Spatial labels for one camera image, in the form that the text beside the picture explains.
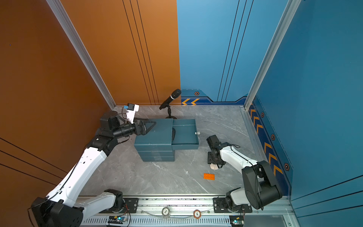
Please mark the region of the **teal drawer cabinet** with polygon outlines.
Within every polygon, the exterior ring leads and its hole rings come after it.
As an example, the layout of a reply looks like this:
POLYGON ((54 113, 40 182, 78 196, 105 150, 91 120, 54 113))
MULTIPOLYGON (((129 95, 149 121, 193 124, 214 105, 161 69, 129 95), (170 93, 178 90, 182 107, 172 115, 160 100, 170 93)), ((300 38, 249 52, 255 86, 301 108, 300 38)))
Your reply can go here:
POLYGON ((172 149, 173 119, 155 119, 156 125, 136 137, 134 147, 144 162, 174 162, 172 149))

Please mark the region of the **teal top drawer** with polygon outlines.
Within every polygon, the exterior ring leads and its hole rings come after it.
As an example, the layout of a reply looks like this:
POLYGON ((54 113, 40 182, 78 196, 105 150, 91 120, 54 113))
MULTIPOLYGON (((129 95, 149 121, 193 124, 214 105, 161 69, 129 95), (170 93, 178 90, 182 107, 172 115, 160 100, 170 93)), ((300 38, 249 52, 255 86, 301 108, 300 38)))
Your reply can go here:
POLYGON ((199 139, 195 119, 174 119, 175 137, 172 141, 173 150, 193 150, 199 148, 199 139))

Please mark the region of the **black computer mouse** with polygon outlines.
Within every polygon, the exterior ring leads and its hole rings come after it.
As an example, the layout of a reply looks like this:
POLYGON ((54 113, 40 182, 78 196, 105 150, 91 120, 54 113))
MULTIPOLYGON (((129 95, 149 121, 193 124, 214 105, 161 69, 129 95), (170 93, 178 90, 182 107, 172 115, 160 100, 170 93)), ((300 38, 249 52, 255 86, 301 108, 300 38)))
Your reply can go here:
POLYGON ((176 135, 176 129, 172 128, 172 141, 174 141, 176 135))

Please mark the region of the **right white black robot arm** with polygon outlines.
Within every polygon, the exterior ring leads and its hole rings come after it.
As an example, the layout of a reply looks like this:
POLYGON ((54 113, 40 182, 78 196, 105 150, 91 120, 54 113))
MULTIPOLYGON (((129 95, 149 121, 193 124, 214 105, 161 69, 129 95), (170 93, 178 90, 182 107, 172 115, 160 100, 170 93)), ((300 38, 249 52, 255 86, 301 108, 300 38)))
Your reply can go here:
POLYGON ((236 188, 226 193, 224 207, 229 212, 246 211, 253 207, 256 210, 281 199, 283 192, 273 174, 270 164, 256 161, 237 151, 240 147, 228 142, 221 143, 216 135, 209 136, 210 148, 208 164, 213 170, 230 164, 242 174, 243 188, 236 188))

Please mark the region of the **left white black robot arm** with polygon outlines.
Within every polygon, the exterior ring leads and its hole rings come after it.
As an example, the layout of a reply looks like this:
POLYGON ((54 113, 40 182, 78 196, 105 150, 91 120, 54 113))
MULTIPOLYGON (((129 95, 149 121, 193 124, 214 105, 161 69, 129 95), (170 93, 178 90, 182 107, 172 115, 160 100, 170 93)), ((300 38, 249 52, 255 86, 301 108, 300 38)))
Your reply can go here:
POLYGON ((79 161, 63 180, 45 198, 36 198, 28 209, 40 227, 78 227, 82 221, 110 209, 118 213, 125 210, 123 193, 108 189, 100 195, 77 203, 77 198, 98 166, 120 144, 119 138, 133 134, 146 135, 155 121, 137 118, 136 122, 123 119, 116 111, 108 111, 100 118, 100 128, 85 146, 79 161))

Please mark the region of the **orange toy brick plate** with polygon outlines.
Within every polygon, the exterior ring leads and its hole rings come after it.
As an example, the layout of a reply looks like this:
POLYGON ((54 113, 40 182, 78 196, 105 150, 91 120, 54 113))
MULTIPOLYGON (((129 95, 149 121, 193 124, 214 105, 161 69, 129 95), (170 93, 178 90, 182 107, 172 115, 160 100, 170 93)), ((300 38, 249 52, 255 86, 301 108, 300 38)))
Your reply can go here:
POLYGON ((215 175, 214 174, 204 173, 203 179, 206 179, 206 180, 215 180, 215 175))

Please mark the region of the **black microphone stand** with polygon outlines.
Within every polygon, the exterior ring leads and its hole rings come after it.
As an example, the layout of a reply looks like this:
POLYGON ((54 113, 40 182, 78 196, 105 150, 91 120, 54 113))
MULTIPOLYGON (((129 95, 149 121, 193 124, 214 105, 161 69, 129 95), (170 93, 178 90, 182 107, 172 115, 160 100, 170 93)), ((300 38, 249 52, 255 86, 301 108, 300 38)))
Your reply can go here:
POLYGON ((167 113, 168 113, 168 116, 166 118, 168 118, 168 119, 177 119, 177 117, 172 116, 172 110, 171 110, 170 105, 167 106, 167 113))

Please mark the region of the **black microphone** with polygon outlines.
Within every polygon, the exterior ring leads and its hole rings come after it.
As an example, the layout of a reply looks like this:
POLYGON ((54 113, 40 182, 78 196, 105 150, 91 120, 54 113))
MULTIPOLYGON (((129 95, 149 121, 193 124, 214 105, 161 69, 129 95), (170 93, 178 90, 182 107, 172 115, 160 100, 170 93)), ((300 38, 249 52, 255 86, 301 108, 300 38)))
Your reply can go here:
POLYGON ((180 89, 176 89, 175 91, 172 92, 172 94, 170 95, 170 97, 168 97, 159 107, 160 110, 167 108, 168 106, 170 106, 170 104, 177 99, 180 95, 181 95, 181 90, 180 89))

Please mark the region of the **right green circuit board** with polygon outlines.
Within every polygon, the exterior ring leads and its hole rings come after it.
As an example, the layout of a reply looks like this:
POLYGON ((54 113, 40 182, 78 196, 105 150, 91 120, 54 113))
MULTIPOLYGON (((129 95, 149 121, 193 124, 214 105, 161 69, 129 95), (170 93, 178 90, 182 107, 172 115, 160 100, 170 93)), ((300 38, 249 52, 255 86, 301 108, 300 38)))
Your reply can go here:
POLYGON ((231 227, 243 227, 244 217, 243 216, 229 216, 231 227))

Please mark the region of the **left green circuit board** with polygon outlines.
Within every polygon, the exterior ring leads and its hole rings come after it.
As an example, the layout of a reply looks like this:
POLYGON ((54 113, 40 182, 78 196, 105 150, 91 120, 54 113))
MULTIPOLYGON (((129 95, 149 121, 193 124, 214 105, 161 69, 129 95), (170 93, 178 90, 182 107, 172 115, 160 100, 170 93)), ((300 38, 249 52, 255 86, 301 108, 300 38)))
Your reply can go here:
POLYGON ((107 224, 108 225, 128 224, 128 218, 126 218, 124 216, 109 216, 107 224))

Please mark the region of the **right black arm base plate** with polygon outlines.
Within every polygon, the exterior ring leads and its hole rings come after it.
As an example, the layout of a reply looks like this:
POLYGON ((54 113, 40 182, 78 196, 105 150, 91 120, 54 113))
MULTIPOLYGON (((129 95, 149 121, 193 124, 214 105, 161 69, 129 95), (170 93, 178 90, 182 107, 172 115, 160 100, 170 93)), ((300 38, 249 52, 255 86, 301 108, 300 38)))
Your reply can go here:
POLYGON ((252 207, 248 204, 237 205, 234 208, 229 208, 225 198, 213 198, 214 213, 252 213, 252 207))

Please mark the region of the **orange round rail sticker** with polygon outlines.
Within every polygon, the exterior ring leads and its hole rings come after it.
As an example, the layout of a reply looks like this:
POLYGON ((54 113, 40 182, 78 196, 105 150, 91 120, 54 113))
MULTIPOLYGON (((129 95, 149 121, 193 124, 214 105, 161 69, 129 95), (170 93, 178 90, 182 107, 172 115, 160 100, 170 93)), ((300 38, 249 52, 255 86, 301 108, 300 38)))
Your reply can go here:
POLYGON ((201 218, 201 211, 200 211, 200 210, 195 210, 195 211, 193 212, 193 217, 194 217, 195 219, 200 219, 200 218, 201 218))

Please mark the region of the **aluminium front rail frame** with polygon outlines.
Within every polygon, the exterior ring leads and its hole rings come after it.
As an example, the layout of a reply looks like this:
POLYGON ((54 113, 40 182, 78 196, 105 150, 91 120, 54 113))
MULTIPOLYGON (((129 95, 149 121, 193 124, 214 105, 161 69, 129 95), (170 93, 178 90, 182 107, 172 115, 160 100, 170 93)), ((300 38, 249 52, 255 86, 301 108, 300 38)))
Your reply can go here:
POLYGON ((293 208, 283 197, 262 210, 252 207, 252 213, 214 213, 213 198, 222 195, 132 195, 139 198, 136 213, 96 214, 82 221, 82 227, 231 227, 229 216, 243 216, 244 227, 298 227, 300 224, 293 208), (162 209, 168 207, 170 216, 163 217, 162 209), (201 211, 195 219, 193 212, 201 211), (109 216, 124 216, 128 224, 108 225, 109 216))

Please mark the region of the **grey round rail sticker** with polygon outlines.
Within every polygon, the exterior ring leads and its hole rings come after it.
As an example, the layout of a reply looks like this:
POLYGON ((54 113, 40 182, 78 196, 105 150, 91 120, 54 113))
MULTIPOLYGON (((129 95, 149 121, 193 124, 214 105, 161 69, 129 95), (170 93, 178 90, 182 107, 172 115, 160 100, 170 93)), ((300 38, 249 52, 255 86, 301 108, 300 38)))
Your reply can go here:
POLYGON ((162 216, 163 217, 169 217, 170 216, 170 209, 168 207, 164 207, 162 209, 162 216))

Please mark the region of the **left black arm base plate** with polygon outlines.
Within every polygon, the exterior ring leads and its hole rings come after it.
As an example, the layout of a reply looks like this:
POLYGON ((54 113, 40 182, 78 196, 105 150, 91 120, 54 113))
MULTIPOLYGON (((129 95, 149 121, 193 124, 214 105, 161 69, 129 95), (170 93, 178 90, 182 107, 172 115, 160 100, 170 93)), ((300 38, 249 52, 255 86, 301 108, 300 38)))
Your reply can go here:
POLYGON ((109 208, 104 211, 101 211, 100 214, 125 214, 126 210, 130 214, 136 213, 139 205, 139 198, 124 198, 124 204, 122 208, 109 208))

